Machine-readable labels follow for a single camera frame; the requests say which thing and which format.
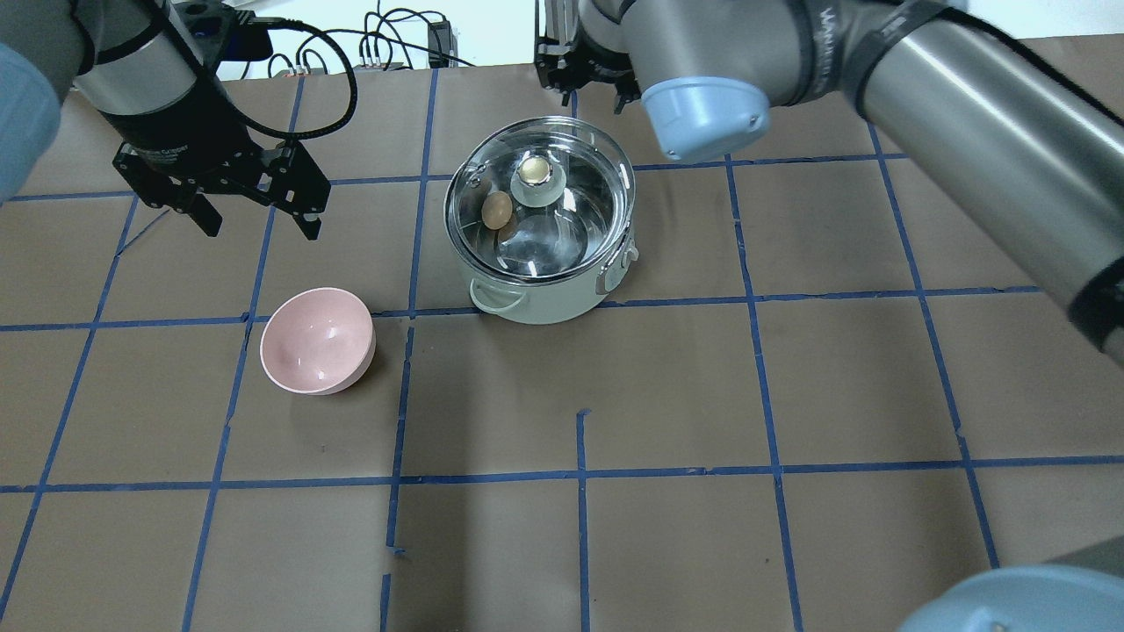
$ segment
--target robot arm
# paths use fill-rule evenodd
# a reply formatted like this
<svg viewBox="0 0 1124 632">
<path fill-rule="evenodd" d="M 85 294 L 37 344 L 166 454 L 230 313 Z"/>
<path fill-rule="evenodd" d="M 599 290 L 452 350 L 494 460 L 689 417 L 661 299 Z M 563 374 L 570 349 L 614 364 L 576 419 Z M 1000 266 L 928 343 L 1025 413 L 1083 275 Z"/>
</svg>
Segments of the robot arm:
<svg viewBox="0 0 1124 632">
<path fill-rule="evenodd" d="M 51 144 L 73 82 L 125 139 L 114 166 L 148 206 L 170 206 L 214 236 L 223 218 L 205 195 L 236 193 L 289 213 L 315 240 L 330 184 L 299 139 L 346 123 L 355 110 L 354 75 L 342 123 L 310 133 L 254 123 L 230 103 L 215 69 L 224 58 L 268 57 L 273 27 L 316 30 L 260 20 L 218 0 L 3 2 L 0 201 L 15 195 Z M 284 142 L 264 150 L 247 126 Z"/>
<path fill-rule="evenodd" d="M 1124 125 L 943 2 L 554 0 L 544 87 L 640 99 L 664 154 L 707 160 L 769 108 L 844 91 L 1124 365 Z"/>
</svg>

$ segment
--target pot handle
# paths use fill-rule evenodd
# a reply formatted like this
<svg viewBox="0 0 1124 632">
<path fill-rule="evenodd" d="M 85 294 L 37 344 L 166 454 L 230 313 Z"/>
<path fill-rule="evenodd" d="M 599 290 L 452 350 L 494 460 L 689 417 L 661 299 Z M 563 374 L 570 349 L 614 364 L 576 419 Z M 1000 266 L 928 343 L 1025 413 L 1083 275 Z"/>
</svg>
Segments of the pot handle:
<svg viewBox="0 0 1124 632">
<path fill-rule="evenodd" d="M 472 279 L 469 281 L 469 296 L 472 297 L 472 304 L 480 308 L 481 312 L 486 314 L 493 314 L 496 316 L 502 316 L 515 309 L 516 307 L 523 305 L 523 301 L 527 299 L 527 292 L 504 292 L 508 296 L 515 297 L 510 304 L 496 307 L 495 305 L 489 305 L 481 300 L 480 295 L 477 294 L 477 280 Z"/>
</svg>

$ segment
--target cable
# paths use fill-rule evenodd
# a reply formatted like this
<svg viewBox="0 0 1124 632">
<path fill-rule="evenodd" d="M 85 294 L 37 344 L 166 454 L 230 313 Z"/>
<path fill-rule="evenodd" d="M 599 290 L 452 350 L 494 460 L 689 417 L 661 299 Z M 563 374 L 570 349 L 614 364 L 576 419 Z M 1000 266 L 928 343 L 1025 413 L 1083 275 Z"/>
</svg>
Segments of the cable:
<svg viewBox="0 0 1124 632">
<path fill-rule="evenodd" d="M 374 27 L 374 33 L 379 33 L 382 29 L 382 25 L 384 24 L 386 18 L 382 17 L 382 13 L 379 13 L 377 11 L 368 11 L 363 16 L 363 30 L 366 31 L 366 33 L 371 33 L 371 26 L 370 26 L 371 16 L 374 16 L 374 17 L 379 18 L 379 25 Z M 398 38 L 398 42 L 402 42 L 402 34 L 398 33 L 398 27 L 396 27 L 395 25 L 389 24 L 389 22 L 386 22 L 386 24 L 387 24 L 387 26 L 390 27 L 390 30 L 395 34 L 395 37 Z M 388 67 L 390 67 L 390 61 L 389 60 L 392 60 L 393 56 L 395 56 L 395 47 L 392 45 L 390 45 L 390 42 L 387 42 L 387 48 L 390 49 L 390 53 L 388 53 L 388 61 L 387 61 L 387 64 L 384 66 L 382 66 L 382 70 L 387 70 Z M 402 49 L 402 54 L 406 55 L 406 65 L 409 66 L 410 70 L 414 70 L 414 61 L 410 60 L 409 53 L 407 53 L 406 49 L 404 48 Z M 379 43 L 378 42 L 374 43 L 374 55 L 379 56 Z"/>
<path fill-rule="evenodd" d="M 265 134 L 266 136 L 272 136 L 274 138 L 282 138 L 287 141 L 306 141 L 309 138 L 319 138 L 320 136 L 327 136 L 333 132 L 338 132 L 345 125 L 351 123 L 352 117 L 355 116 L 355 109 L 359 107 L 359 84 L 355 81 L 355 70 L 351 67 L 351 60 L 347 58 L 347 54 L 344 53 L 344 49 L 339 47 L 339 44 L 337 44 L 335 39 L 328 36 L 328 34 L 326 34 L 325 31 L 316 28 L 315 26 L 310 26 L 302 21 L 297 21 L 297 20 L 277 19 L 277 18 L 254 18 L 251 21 L 251 24 L 263 25 L 268 30 L 298 30 L 301 33 L 308 33 L 310 35 L 315 35 L 316 37 L 323 39 L 324 43 L 328 46 L 328 48 L 332 48 L 332 52 L 339 57 L 339 62 L 344 65 L 344 74 L 347 76 L 348 97 L 347 97 L 347 109 L 344 111 L 344 115 L 341 116 L 339 119 L 333 123 L 332 125 L 327 125 L 318 129 L 311 129 L 308 132 L 282 132 L 280 129 L 273 129 L 272 127 L 268 127 L 250 118 L 242 110 L 235 107 L 234 103 L 230 103 L 232 109 L 238 116 L 238 119 L 242 120 L 242 123 L 244 123 L 251 129 L 256 129 L 257 132 Z"/>
<path fill-rule="evenodd" d="M 417 44 L 410 44 L 409 42 L 402 42 L 401 39 L 395 39 L 393 37 L 388 37 L 388 36 L 386 36 L 386 35 L 383 35 L 381 33 L 364 33 L 362 30 L 354 29 L 354 28 L 329 28 L 328 30 L 325 30 L 324 33 L 325 34 L 347 33 L 347 34 L 351 34 L 351 35 L 366 35 L 369 37 L 374 37 L 375 39 L 382 39 L 382 40 L 388 42 L 388 43 L 398 44 L 399 46 L 404 46 L 406 48 L 414 48 L 416 51 L 424 51 L 426 53 L 432 53 L 434 55 L 438 55 L 438 56 L 444 57 L 444 58 L 446 58 L 448 61 L 456 62 L 459 64 L 463 64 L 463 65 L 466 65 L 466 66 L 473 66 L 474 67 L 477 65 L 477 64 L 473 64 L 472 62 L 464 61 L 461 57 L 457 57 L 456 55 L 450 55 L 448 53 L 443 53 L 443 52 L 439 52 L 439 51 L 435 51 L 433 48 L 427 48 L 425 46 L 418 46 Z"/>
<path fill-rule="evenodd" d="M 325 33 L 332 33 L 332 31 L 330 30 L 326 30 Z M 375 49 L 378 49 L 378 47 L 379 47 L 379 43 L 378 42 L 374 43 L 374 47 L 375 47 Z M 382 70 L 387 70 L 387 67 L 395 60 L 395 47 L 393 46 L 389 46 L 389 48 L 390 48 L 390 53 L 387 55 L 387 65 L 382 66 Z M 362 65 L 373 66 L 374 65 L 374 58 L 375 58 L 375 55 L 374 55 L 374 53 L 371 52 L 371 36 L 370 35 L 364 35 L 359 40 L 359 60 L 362 63 Z"/>
<path fill-rule="evenodd" d="M 395 13 L 407 13 L 407 17 L 400 18 L 399 20 L 391 20 L 390 17 L 392 15 L 395 15 Z M 386 20 L 388 24 L 390 24 L 391 21 L 402 21 L 402 20 L 407 20 L 407 19 L 410 19 L 410 18 L 418 18 L 418 19 L 420 19 L 422 21 L 425 22 L 425 26 L 426 26 L 426 29 L 427 29 L 428 34 L 433 35 L 434 42 L 437 43 L 437 54 L 438 55 L 444 54 L 445 51 L 441 46 L 441 37 L 437 35 L 437 28 L 434 27 L 433 22 L 429 21 L 429 18 L 425 17 L 424 15 L 422 15 L 422 13 L 419 13 L 419 12 L 413 10 L 413 9 L 404 9 L 404 8 L 399 7 L 397 9 L 391 9 L 391 10 L 387 11 L 386 13 L 383 13 L 381 20 Z"/>
<path fill-rule="evenodd" d="M 266 75 L 271 78 L 273 76 L 273 62 L 275 62 L 279 57 L 284 60 L 284 65 L 289 66 L 289 71 L 291 73 L 297 74 L 297 69 L 292 65 L 292 60 L 290 60 L 288 55 L 284 53 L 274 53 L 273 56 L 270 57 L 270 63 L 265 66 Z"/>
<path fill-rule="evenodd" d="M 316 51 L 311 49 L 311 48 L 309 48 L 308 51 L 305 51 L 305 56 L 301 57 L 303 60 L 303 62 L 305 62 L 305 67 L 308 69 L 308 72 L 309 73 L 312 72 L 312 66 L 308 64 L 308 55 L 309 55 L 309 53 L 311 53 L 312 55 L 316 55 L 316 58 L 320 60 L 320 65 L 324 66 L 324 74 L 328 74 L 328 62 L 325 62 L 324 61 L 324 56 L 320 55 L 319 53 L 317 53 Z"/>
<path fill-rule="evenodd" d="M 175 29 L 175 27 L 172 26 L 171 19 L 164 15 L 160 4 L 153 0 L 143 2 L 143 4 L 148 10 L 153 20 L 160 25 L 161 30 L 164 31 L 165 36 L 172 40 L 172 45 L 175 46 L 180 57 L 188 64 L 189 67 L 191 67 L 199 81 L 216 82 L 217 79 L 215 74 L 199 63 L 199 60 L 196 58 L 194 52 L 190 46 L 188 46 L 188 43 L 183 40 L 183 37 Z M 250 118 L 244 111 L 238 109 L 238 106 L 235 106 L 234 102 L 227 99 L 226 102 L 230 106 L 230 112 L 234 114 L 238 121 L 251 129 L 265 134 L 266 136 L 281 138 L 283 141 L 307 141 L 309 138 L 319 138 L 320 136 L 327 136 L 333 132 L 337 132 L 343 128 L 343 126 L 351 123 L 352 117 L 355 116 L 355 109 L 359 107 L 359 84 L 355 81 L 355 71 L 351 67 L 351 60 L 347 58 L 347 54 L 339 47 L 339 44 L 336 44 L 335 39 L 315 26 L 297 20 L 283 18 L 252 18 L 247 24 L 261 26 L 266 30 L 297 30 L 308 33 L 323 39 L 324 43 L 332 48 L 332 52 L 339 56 L 339 61 L 344 64 L 344 73 L 347 76 L 347 89 L 350 93 L 347 98 L 347 109 L 344 111 L 344 115 L 332 125 L 327 125 L 318 129 L 311 129 L 309 132 L 282 132 L 280 129 L 273 129 L 272 127 L 262 125 L 261 123 Z"/>
</svg>

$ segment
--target pot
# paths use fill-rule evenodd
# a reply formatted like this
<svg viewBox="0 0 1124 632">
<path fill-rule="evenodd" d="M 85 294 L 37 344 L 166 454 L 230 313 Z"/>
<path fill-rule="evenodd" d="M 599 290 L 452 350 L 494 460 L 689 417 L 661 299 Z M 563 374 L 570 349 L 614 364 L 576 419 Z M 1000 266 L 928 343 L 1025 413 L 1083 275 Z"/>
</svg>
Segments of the pot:
<svg viewBox="0 0 1124 632">
<path fill-rule="evenodd" d="M 640 256 L 632 163 L 600 129 L 549 116 L 484 139 L 453 175 L 445 227 L 480 310 L 527 324 L 592 309 Z"/>
</svg>

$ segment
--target blue grid line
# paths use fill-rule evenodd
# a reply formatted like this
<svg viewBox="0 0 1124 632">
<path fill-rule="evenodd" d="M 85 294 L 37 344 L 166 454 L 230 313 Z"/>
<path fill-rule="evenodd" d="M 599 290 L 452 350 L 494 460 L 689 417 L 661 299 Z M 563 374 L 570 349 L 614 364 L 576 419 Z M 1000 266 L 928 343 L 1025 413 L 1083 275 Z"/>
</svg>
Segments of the blue grid line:
<svg viewBox="0 0 1124 632">
<path fill-rule="evenodd" d="M 900 472 L 916 470 L 954 470 L 963 461 L 890 461 L 886 463 L 813 463 L 782 466 L 785 473 Z"/>
<path fill-rule="evenodd" d="M 156 480 L 148 482 L 58 482 L 46 485 L 47 494 L 71 494 L 75 491 L 183 491 L 208 489 L 206 480 Z"/>
<path fill-rule="evenodd" d="M 573 480 L 575 470 L 543 470 L 533 472 L 500 472 L 478 475 L 423 475 L 404 476 L 401 485 L 478 485 L 481 482 L 526 482 L 532 480 Z"/>
<path fill-rule="evenodd" d="M 998 459 L 973 459 L 972 467 L 979 469 L 1017 469 L 1043 467 L 1088 467 L 1122 466 L 1124 454 L 1087 454 L 1070 457 L 1013 457 Z M 870 461 L 850 463 L 796 463 L 782 464 L 786 475 L 846 473 L 883 471 L 950 470 L 964 467 L 961 460 L 943 461 Z M 586 470 L 543 470 L 526 472 L 501 472 L 481 475 L 422 475 L 404 476 L 400 485 L 477 485 L 490 482 L 519 482 L 536 480 L 577 480 L 595 478 L 685 478 L 710 476 L 767 476 L 772 475 L 772 466 L 723 466 L 682 468 L 609 468 Z M 396 482 L 392 476 L 364 476 L 337 478 L 296 479 L 246 479 L 219 481 L 220 489 L 294 489 L 309 487 L 389 487 Z M 209 489 L 207 480 L 138 481 L 138 482 L 74 482 L 47 484 L 44 494 L 83 491 L 179 491 Z M 37 485 L 2 485 L 0 494 L 31 494 Z"/>
<path fill-rule="evenodd" d="M 406 353 L 402 360 L 402 382 L 398 390 L 398 425 L 395 428 L 395 462 L 390 475 L 390 507 L 387 511 L 387 547 L 395 545 L 398 533 L 398 498 L 401 493 L 402 451 L 406 448 L 406 414 L 410 400 L 410 362 L 414 356 L 414 326 L 406 331 Z"/>
<path fill-rule="evenodd" d="M 991 526 L 988 523 L 987 509 L 984 507 L 984 496 L 980 493 L 979 481 L 976 480 L 976 469 L 972 467 L 972 455 L 968 449 L 968 440 L 961 433 L 960 410 L 957 407 L 955 395 L 952 392 L 952 381 L 949 379 L 949 369 L 944 363 L 941 341 L 936 336 L 936 325 L 933 323 L 933 314 L 928 308 L 925 286 L 921 279 L 917 260 L 914 258 L 913 246 L 909 243 L 909 234 L 906 231 L 897 195 L 894 192 L 890 170 L 887 168 L 886 160 L 882 156 L 882 144 L 879 141 L 878 130 L 869 123 L 867 124 L 867 128 L 870 132 L 870 139 L 874 144 L 874 153 L 879 156 L 878 169 L 882 173 L 882 183 L 886 186 L 886 195 L 890 201 L 890 209 L 894 211 L 894 223 L 897 225 L 898 234 L 901 237 L 901 247 L 905 251 L 906 261 L 909 263 L 909 274 L 913 277 L 914 287 L 917 290 L 917 301 L 921 304 L 922 317 L 925 319 L 925 329 L 928 332 L 928 342 L 933 347 L 933 359 L 936 361 L 936 370 L 941 377 L 941 387 L 944 389 L 944 400 L 949 407 L 949 416 L 952 418 L 952 430 L 957 436 L 957 444 L 960 448 L 960 458 L 968 478 L 968 488 L 971 491 L 972 504 L 976 506 L 976 517 L 979 521 L 980 535 L 984 538 L 984 548 L 987 550 L 991 568 L 999 568 L 999 556 L 996 552 L 995 540 L 991 536 Z"/>
<path fill-rule="evenodd" d="M 220 489 L 303 489 L 309 487 L 383 487 L 395 482 L 389 476 L 350 478 L 282 478 L 272 480 L 223 480 Z"/>
<path fill-rule="evenodd" d="M 34 325 L 0 325 L 2 332 L 56 332 L 61 329 L 92 329 L 90 323 L 39 323 Z"/>
<path fill-rule="evenodd" d="M 1012 286 L 1009 288 L 960 288 L 944 290 L 924 290 L 925 296 L 982 296 L 996 294 L 1042 294 L 1037 286 Z"/>
<path fill-rule="evenodd" d="M 297 96 L 293 99 L 292 112 L 289 115 L 289 132 L 297 128 L 297 116 L 300 112 L 300 100 L 305 92 L 305 78 L 297 81 Z M 199 594 L 199 578 L 202 575 L 203 560 L 207 554 L 207 541 L 210 538 L 210 525 L 215 517 L 215 503 L 218 498 L 220 482 L 223 481 L 223 467 L 226 463 L 226 453 L 230 443 L 230 419 L 238 404 L 238 392 L 242 388 L 242 378 L 246 368 L 246 355 L 250 347 L 250 334 L 254 327 L 254 316 L 257 314 L 257 299 L 261 296 L 262 279 L 265 276 L 265 262 L 269 260 L 270 238 L 273 234 L 273 220 L 277 209 L 270 207 L 269 216 L 265 219 L 265 229 L 262 233 L 262 247 L 257 255 L 257 269 L 254 276 L 254 288 L 250 295 L 250 308 L 245 314 L 245 331 L 242 336 L 242 350 L 238 352 L 238 363 L 234 371 L 234 379 L 230 383 L 230 398 L 226 409 L 226 419 L 223 423 L 223 435 L 219 439 L 218 453 L 215 455 L 215 468 L 211 472 L 209 490 L 207 493 L 207 507 L 203 509 L 202 526 L 199 530 L 199 543 L 196 547 L 196 560 L 191 568 L 191 581 L 188 585 L 188 598 L 183 606 L 183 623 L 181 632 L 191 630 L 191 620 L 196 611 L 196 597 Z"/>
<path fill-rule="evenodd" d="M 8 201 L 34 202 L 42 200 L 84 200 L 90 198 L 128 198 L 136 193 L 133 191 L 93 191 L 87 193 L 43 193 L 38 196 L 16 196 Z"/>
<path fill-rule="evenodd" d="M 753 358 L 756 362 L 758 382 L 761 389 L 761 409 L 765 422 L 765 436 L 769 442 L 769 464 L 772 468 L 773 493 L 777 499 L 777 522 L 780 530 L 781 551 L 785 556 L 785 575 L 788 579 L 788 598 L 792 610 L 792 625 L 796 632 L 804 632 L 804 616 L 800 613 L 800 593 L 796 581 L 796 562 L 792 558 L 792 539 L 788 529 L 788 507 L 785 504 L 785 470 L 781 468 L 780 451 L 777 448 L 777 428 L 773 424 L 772 400 L 769 397 L 769 378 L 765 372 L 764 349 L 761 345 L 761 327 L 758 320 L 756 300 L 753 297 L 753 279 L 750 277 L 749 256 L 745 250 L 745 236 L 742 233 L 742 211 L 737 201 L 737 183 L 734 181 L 734 161 L 726 154 L 726 186 L 729 188 L 729 208 L 734 218 L 734 237 L 737 241 L 738 263 L 742 269 L 742 282 L 745 285 L 745 296 L 750 310 L 750 337 L 753 341 Z"/>
<path fill-rule="evenodd" d="M 731 160 L 733 166 L 760 166 L 767 164 L 805 164 L 821 162 L 864 162 L 878 160 L 876 154 L 844 154 L 836 156 L 808 156 L 808 157 L 780 157 L 780 159 L 751 159 Z"/>
<path fill-rule="evenodd" d="M 578 98 L 577 93 L 571 99 L 573 108 L 577 107 Z M 575 110 L 571 110 L 572 116 L 577 118 Z M 883 154 L 886 160 L 904 160 L 908 159 L 906 154 Z M 754 160 L 735 160 L 733 161 L 734 166 L 755 166 L 765 164 L 798 164 L 798 163 L 816 163 L 816 162 L 846 162 L 846 161 L 864 161 L 864 160 L 877 160 L 874 154 L 855 154 L 855 155 L 837 155 L 837 156 L 794 156 L 794 157 L 771 157 L 771 159 L 754 159 Z M 725 166 L 725 161 L 708 161 L 708 162 L 697 162 L 697 163 L 649 163 L 649 164 L 635 164 L 633 170 L 635 171 L 663 171 L 663 170 L 679 170 L 679 169 L 714 169 L 718 166 Z M 419 182 L 422 175 L 384 175 L 379 178 L 339 178 L 336 180 L 328 180 L 332 186 L 347 187 L 351 184 L 382 184 L 387 182 Z M 428 180 L 452 180 L 452 173 L 430 173 L 425 175 Z M 78 193 L 43 193 L 37 196 L 16 196 L 9 201 L 24 202 L 24 201 L 38 201 L 38 200 L 74 200 L 74 199 L 88 199 L 88 198 L 126 198 L 133 196 L 133 191 L 88 191 Z"/>
<path fill-rule="evenodd" d="M 428 184 L 429 172 L 429 145 L 433 141 L 433 116 L 437 103 L 437 69 L 433 69 L 429 74 L 429 98 L 425 115 L 425 138 L 422 146 L 422 178 L 418 180 L 418 209 L 414 220 L 414 255 L 410 260 L 410 303 L 409 309 L 413 317 L 417 309 L 418 298 L 418 267 L 422 263 L 422 231 L 425 228 L 425 195 Z"/>
<path fill-rule="evenodd" d="M 1041 294 L 1042 289 L 1035 286 L 1015 286 L 1010 288 L 945 288 L 926 289 L 926 297 L 948 296 L 992 296 L 1007 294 Z M 879 299 L 879 298 L 909 298 L 916 297 L 916 290 L 872 290 L 853 292 L 828 292 L 822 295 L 809 294 L 781 294 L 781 295 L 758 295 L 753 297 L 755 303 L 773 301 L 799 301 L 799 300 L 852 300 L 852 299 Z M 597 309 L 618 309 L 622 307 L 677 307 L 691 305 L 737 305 L 746 303 L 744 296 L 714 296 L 696 298 L 642 298 L 632 300 L 606 300 L 597 306 Z M 388 309 L 386 312 L 372 312 L 373 318 L 405 318 L 405 317 L 428 317 L 428 316 L 464 316 L 469 314 L 483 314 L 475 307 L 437 307 L 429 309 Z M 102 320 L 99 323 L 34 323 L 27 325 L 0 325 L 0 333 L 4 332 L 42 332 L 58 329 L 110 329 L 127 327 L 180 327 L 196 325 L 230 325 L 245 323 L 250 319 L 248 314 L 241 316 L 216 316 L 197 318 L 154 318 L 145 320 Z M 259 314 L 251 322 L 265 323 L 270 319 L 270 314 Z"/>
<path fill-rule="evenodd" d="M 386 175 L 382 178 L 343 178 L 339 180 L 328 180 L 333 187 L 347 187 L 351 184 L 387 184 L 393 182 L 420 182 L 420 175 Z"/>
<path fill-rule="evenodd" d="M 390 574 L 382 575 L 382 590 L 379 592 L 379 632 L 387 632 L 390 619 Z"/>
<path fill-rule="evenodd" d="M 125 329 L 140 327 L 196 327 L 199 325 L 237 325 L 247 316 L 218 316 L 216 318 L 154 318 L 148 320 L 106 320 L 91 325 L 96 329 Z"/>
<path fill-rule="evenodd" d="M 724 166 L 726 163 L 719 161 L 709 162 L 658 162 L 654 164 L 634 164 L 633 171 L 678 171 L 680 169 L 714 169 Z"/>
<path fill-rule="evenodd" d="M 134 242 L 136 242 L 137 240 L 139 240 L 140 235 L 144 235 L 145 233 L 147 233 L 149 228 L 152 228 L 153 226 L 155 226 L 156 223 L 160 222 L 161 219 L 163 219 L 169 213 L 172 213 L 172 209 L 170 209 L 170 208 L 164 209 L 163 213 L 161 213 L 160 215 L 157 215 L 144 228 L 140 228 L 139 233 L 137 233 L 132 240 L 129 240 L 128 242 L 126 242 L 126 244 L 124 246 L 121 246 L 121 249 L 119 251 L 117 251 L 117 255 L 120 256 L 120 254 L 123 252 L 129 250 L 129 246 L 133 245 Z"/>
<path fill-rule="evenodd" d="M 589 509 L 586 503 L 586 418 L 592 410 L 578 412 L 578 577 L 581 595 L 581 632 L 589 632 Z"/>
<path fill-rule="evenodd" d="M 859 298 L 906 298 L 915 296 L 917 296 L 917 292 L 914 290 L 874 290 L 874 291 L 861 291 L 861 292 L 828 292 L 821 295 L 774 294 L 774 295 L 755 296 L 753 297 L 753 300 L 755 303 L 773 303 L 773 301 L 792 301 L 792 300 L 810 300 L 810 299 L 849 300 Z"/>
<path fill-rule="evenodd" d="M 121 234 L 117 240 L 117 247 L 114 250 L 115 253 L 121 250 L 121 245 L 128 237 L 129 228 L 133 226 L 133 218 L 136 216 L 138 201 L 137 197 L 134 196 L 133 202 L 129 205 L 129 213 L 125 217 L 125 225 L 121 226 Z M 106 272 L 106 282 L 101 288 L 101 296 L 98 298 L 98 308 L 93 314 L 94 323 L 101 319 L 101 314 L 106 309 L 106 301 L 109 299 L 109 288 L 114 285 L 114 277 L 117 274 L 117 264 L 119 262 L 120 258 L 116 254 L 109 262 L 109 270 Z M 31 506 L 28 509 L 27 520 L 24 522 L 24 531 L 20 533 L 19 543 L 16 545 L 11 567 L 8 569 L 8 578 L 4 580 L 3 593 L 0 593 L 0 621 L 3 620 L 4 612 L 8 610 L 8 599 L 11 598 L 11 590 L 16 585 L 16 575 L 19 574 L 20 562 L 22 562 L 24 553 L 27 551 L 27 541 L 31 536 L 31 529 L 35 526 L 35 518 L 39 513 L 39 503 L 43 500 L 43 493 L 47 485 L 47 479 L 51 477 L 51 468 L 54 467 L 55 457 L 58 454 L 58 446 L 62 444 L 63 433 L 66 431 L 66 422 L 70 418 L 71 409 L 74 407 L 74 397 L 78 395 L 78 387 L 82 381 L 82 372 L 85 370 L 85 363 L 90 359 L 90 349 L 93 346 L 96 334 L 97 331 L 92 328 L 87 334 L 85 344 L 82 346 L 82 354 L 79 356 L 78 365 L 74 368 L 74 378 L 71 380 L 70 390 L 66 392 L 66 403 L 63 404 L 62 414 L 58 416 L 58 425 L 55 427 L 54 437 L 51 440 L 51 449 L 47 451 L 47 458 L 43 463 L 43 471 L 39 473 L 35 496 L 31 497 Z"/>
<path fill-rule="evenodd" d="M 744 296 L 716 296 L 699 298 L 650 298 L 633 300 L 604 300 L 597 305 L 600 309 L 617 309 L 622 307 L 670 307 L 685 305 L 738 305 L 745 303 Z"/>
<path fill-rule="evenodd" d="M 425 228 L 425 198 L 429 181 L 429 150 L 433 144 L 433 117 L 437 105 L 438 70 L 429 72 L 429 96 L 426 99 L 425 135 L 422 141 L 422 178 L 418 180 L 418 207 L 414 219 L 414 252 L 410 256 L 410 320 L 417 317 L 418 270 L 422 264 L 422 232 Z M 406 415 L 410 398 L 410 363 L 414 358 L 414 326 L 406 332 L 406 353 L 402 359 L 402 381 L 398 392 L 398 425 L 395 428 L 395 462 L 391 470 L 390 503 L 387 509 L 387 547 L 395 547 L 398 534 L 398 500 L 401 496 L 402 452 L 406 449 Z"/>
<path fill-rule="evenodd" d="M 1120 466 L 1124 454 L 1093 454 L 1088 457 L 1022 457 L 1010 459 L 973 459 L 977 468 L 1040 468 L 1048 466 Z"/>
</svg>

